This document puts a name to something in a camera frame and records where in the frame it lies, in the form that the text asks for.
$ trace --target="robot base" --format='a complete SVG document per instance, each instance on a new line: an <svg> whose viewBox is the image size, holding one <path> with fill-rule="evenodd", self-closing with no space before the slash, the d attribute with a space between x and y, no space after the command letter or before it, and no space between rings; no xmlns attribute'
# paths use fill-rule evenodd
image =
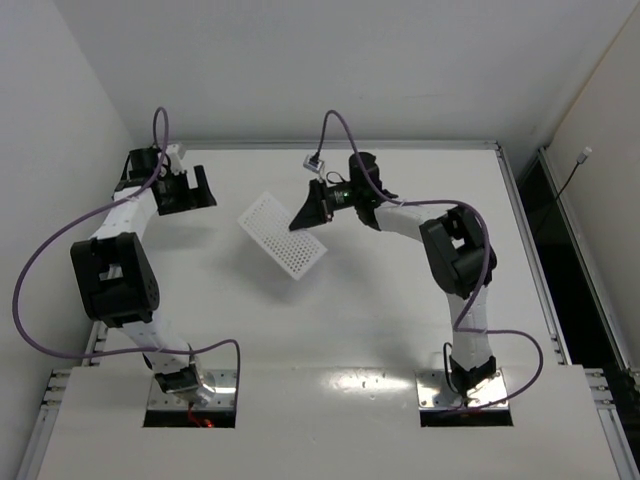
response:
<svg viewBox="0 0 640 480"><path fill-rule="evenodd" d="M192 417L198 421L208 420L215 428L235 428L236 409L235 370L206 370L204 380L209 389L213 390L208 403L194 405ZM187 402L175 395L160 390L158 382L152 381L147 401L147 412L144 427L165 428L197 428L198 425L189 418Z"/></svg>
<svg viewBox="0 0 640 480"><path fill-rule="evenodd" d="M491 427L513 426L509 402L464 413L460 395L452 392L444 376L444 370L427 370L416 374L420 425L423 427ZM466 407L479 407L507 395L502 372L469 390Z"/></svg>

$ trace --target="white perforated board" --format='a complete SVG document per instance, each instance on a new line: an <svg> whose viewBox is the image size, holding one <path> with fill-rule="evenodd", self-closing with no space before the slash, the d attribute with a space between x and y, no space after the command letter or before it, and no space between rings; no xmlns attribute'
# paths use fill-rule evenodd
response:
<svg viewBox="0 0 640 480"><path fill-rule="evenodd" d="M327 251L307 231L289 231L293 216L269 192L264 192L238 223L262 249L296 280Z"/></svg>
<svg viewBox="0 0 640 480"><path fill-rule="evenodd" d="M401 198L459 198L477 206L498 256L487 299L492 328L521 328L541 343L540 383L514 399L514 427L421 429L408 379L442 365L451 338L447 301L424 247L363 226L351 210L310 232L328 248L299 281L283 272L237 219L265 190L290 212L308 193L304 150L191 151L219 206L154 219L143 239L163 314L193 348L234 337L242 347L238 428L139 427L151 375L137 355L74 374L40 480L220 478L476 480L616 478L579 367L554 349L501 170L491 150L374 150L386 188ZM347 173L347 150L327 150ZM491 340L510 391L535 368L524 340ZM131 346L111 334L107 348ZM232 368L233 348L200 358ZM387 368L395 388L342 389L340 367Z"/></svg>

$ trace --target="white wall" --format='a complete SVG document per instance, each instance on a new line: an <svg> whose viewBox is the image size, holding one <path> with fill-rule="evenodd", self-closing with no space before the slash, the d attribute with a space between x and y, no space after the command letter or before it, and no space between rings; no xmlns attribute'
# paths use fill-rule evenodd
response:
<svg viewBox="0 0 640 480"><path fill-rule="evenodd" d="M586 145L593 154L564 195L640 365L640 8L554 137L550 167L559 181Z"/></svg>
<svg viewBox="0 0 640 480"><path fill-rule="evenodd" d="M13 284L49 233L108 199L132 145L53 2L0 2L1 479L15 478L49 370L64 365L19 338ZM79 351L86 341L69 247L93 227L63 237L27 281L24 320L48 346Z"/></svg>
<svg viewBox="0 0 640 480"><path fill-rule="evenodd" d="M519 171L638 0L55 0L136 139L498 139ZM331 135L342 135L337 127Z"/></svg>

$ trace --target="purple cable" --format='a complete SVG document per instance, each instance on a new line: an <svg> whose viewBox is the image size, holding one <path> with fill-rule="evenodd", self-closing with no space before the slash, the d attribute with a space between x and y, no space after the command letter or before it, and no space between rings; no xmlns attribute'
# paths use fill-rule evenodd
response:
<svg viewBox="0 0 640 480"><path fill-rule="evenodd" d="M158 134L157 134L157 123L158 123L158 116L162 113L162 116L164 117L164 137L162 139L162 147L160 148L158 145ZM117 207L118 205L122 205L125 202L128 202L130 199L139 196L142 192L144 192L145 190L147 190L152 184L153 182L156 181L156 179L158 178L158 175L160 174L160 170L162 169L162 163L164 162L165 157L167 156L167 146L168 146L168 142L169 142L169 116L167 114L167 111L164 107L158 107L158 109L155 111L154 115L153 115L153 138L154 138L154 142L155 142L155 146L160 148L160 156L158 157L158 165L156 165L155 170L153 171L153 174L151 175L151 177L149 177L149 179L144 183L144 185L142 185L138 190L136 190L134 193L132 193L131 195L129 195L128 197L125 198L121 198L120 200L116 200L115 202L111 202L107 205L104 205L100 208L97 208L89 213L86 213L84 215L82 215L81 217L77 218L76 220L72 221L71 223L65 225L64 227L62 227L60 230L58 230L57 232L55 232L53 235L51 235L49 238L47 238L42 245L40 245L35 252L33 252L33 255L31 255L31 257L29 258L29 260L27 260L27 263L25 264L25 266L22 268L22 271L20 272L20 275L18 275L18 280L16 281L16 285L15 288L13 290L13 299L11 302L11 312L13 314L13 323L16 326L16 329L18 330L18 333L20 334L20 336L23 338L23 340L25 342L27 342L31 347L33 347L34 349L38 350L39 352L42 352L46 355L49 355L51 357L57 357L57 358L64 358L64 359L71 359L71 360L83 360L85 358L97 358L97 357L110 357L113 355L122 355L124 353L157 353L157 352L161 352L161 353L168 353L170 355L198 355L201 353L205 353L205 352L209 352L215 348L221 347L222 345L227 345L227 344L233 344L236 348L236 354L237 354L237 379L236 379L236 393L235 393L235 405L238 405L238 392L239 392L239 385L240 385L240 345L238 344L238 342L232 338L227 339L227 340L223 340L221 342L218 343L214 343L213 345L209 345L207 347L203 347L197 350L158 350L155 347L136 347L136 348L122 348L119 350L110 350L107 352L94 352L94 353L67 353L67 352L58 352L56 350L52 350L50 348L44 347L42 345L40 345L38 342L36 342L33 338L31 338L29 336L29 334L27 333L27 331L24 329L24 326L22 325L22 320L20 319L20 291L22 290L22 286L24 284L24 279L27 276L27 273L29 272L29 270L31 269L31 267L33 266L33 264L35 263L35 261L37 260L37 258L42 254L42 252L44 252L44 250L51 245L57 238L59 238L61 235L65 234L66 232L68 232L69 230L71 230L73 227L75 227L76 225L84 222L85 220L88 220L91 217L95 217L96 215L102 213L102 212L106 212L108 210L111 210L114 207Z"/></svg>
<svg viewBox="0 0 640 480"><path fill-rule="evenodd" d="M358 161L358 166L360 167L360 170L362 170L362 173L364 174L364 177L367 179L367 183L369 183L369 186L371 187L371 189L382 200L384 200L385 202L392 203L394 205L398 205L398 206L403 206L403 205L407 205L407 206L442 205L442 204L457 205L457 206L465 208L465 209L469 210L471 213L473 213L473 215L476 217L476 220L480 224L480 228L482 229L482 237L483 237L483 240L484 240L484 245L486 247L485 251L484 251L484 257L483 257L483 260L482 260L482 270L480 271L480 277L478 279L478 282L476 283L476 286L473 289L473 292L471 293L471 296L469 297L469 300L467 301L467 303L465 304L464 308L460 312L460 315L458 315L458 318L456 319L456 321L453 323L453 330L455 332L460 332L460 333L487 333L487 335L519 335L521 337L525 337L526 339L530 340L531 343L533 343L533 345L535 346L535 348L536 348L536 350L538 352L538 368L536 369L536 371L533 374L533 376L531 377L531 379L525 385L520 387L518 390L516 390L515 392L513 392L511 394L506 395L505 397L501 398L500 400L495 400L493 402L486 403L486 404L481 405L479 407L470 407L470 408L465 408L465 409L452 410L452 411L450 411L450 413L459 414L459 413L468 413L468 412L472 412L472 411L475 411L475 410L480 410L480 409L483 409L483 408L486 408L486 407L490 407L492 405L497 405L499 403L502 403L502 402L505 402L507 400L510 400L510 399L512 399L514 397L517 397L518 395L522 394L523 392L527 391L529 388L531 388L531 386L534 383L536 383L536 381L540 377L540 374L542 373L542 369L543 369L543 366L544 366L544 355L543 355L543 352L542 352L542 347L540 347L540 344L538 343L538 341L535 338L533 338L528 333L520 331L520 330L504 330L504 329L501 329L501 330L486 330L485 331L485 330L480 330L480 329L476 329L476 328L460 327L460 324L464 320L464 317L467 315L467 313L469 313L469 310L473 306L473 303L476 301L476 298L478 298L478 295L480 294L480 290L482 289L482 286L484 285L485 279L487 277L487 273L489 272L491 242L489 240L489 229L487 227L486 222L484 221L484 218L482 218L482 215L480 215L480 212L478 212L478 210L476 210L473 206L469 205L466 202L462 202L460 200L419 200L419 201L406 202L406 201L401 201L401 200L397 200L397 199L394 199L394 198L387 197L383 192L380 191L380 189L375 185L375 183L373 183L373 180L369 176L369 172L367 172L367 169L366 169L366 167L364 165L364 162L362 161L362 158L360 157L360 152L358 151L358 147L356 146L356 142L355 142L353 133L351 133L351 129L349 128L349 125L347 124L347 121L336 110L329 110L324 115L324 120L323 120L323 123L322 123L322 133L320 134L320 142L318 144L318 150L317 150L317 155L318 156L320 155L320 152L322 151L322 146L324 144L324 138L325 138L325 134L326 134L326 131L327 131L327 123L328 123L329 117L331 115L336 117L338 119L338 121L342 124L342 128L344 129L345 133L347 134L347 139L349 140L349 143L351 144L351 148L353 149L353 153L356 156L356 160Z"/></svg>

